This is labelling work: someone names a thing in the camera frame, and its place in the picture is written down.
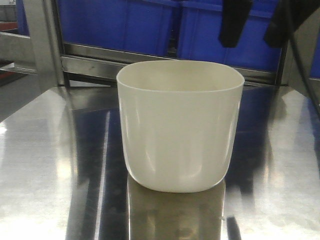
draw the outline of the blue bin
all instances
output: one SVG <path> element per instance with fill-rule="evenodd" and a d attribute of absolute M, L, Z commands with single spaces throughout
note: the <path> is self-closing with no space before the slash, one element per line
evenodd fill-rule
<path fill-rule="evenodd" d="M 252 10 L 237 47 L 229 48 L 225 64 L 250 69 L 276 71 L 281 49 L 269 47 L 263 37 L 272 13 Z"/>
<path fill-rule="evenodd" d="M 15 7 L 16 7 L 16 20 L 18 24 L 18 33 L 21 35 L 29 35 L 29 29 L 28 29 L 23 0 L 16 0 Z"/>
<path fill-rule="evenodd" d="M 311 68 L 310 77 L 320 78 L 320 34 L 318 36 L 318 42 L 313 56 L 313 64 Z"/>
<path fill-rule="evenodd" d="M 166 55 L 173 9 L 179 3 L 170 0 L 58 0 L 58 5 L 64 41 Z"/>
<path fill-rule="evenodd" d="M 218 40 L 222 6 L 183 1 L 177 56 L 182 59 L 224 63 L 227 48 Z"/>
<path fill-rule="evenodd" d="M 276 2 L 266 5 L 265 11 L 255 10 L 264 3 L 260 1 L 259 4 L 255 4 L 255 8 L 252 7 L 237 47 L 225 48 L 218 40 L 222 6 L 202 2 L 182 2 L 178 57 L 276 71 L 281 49 L 271 48 L 263 40 Z"/>

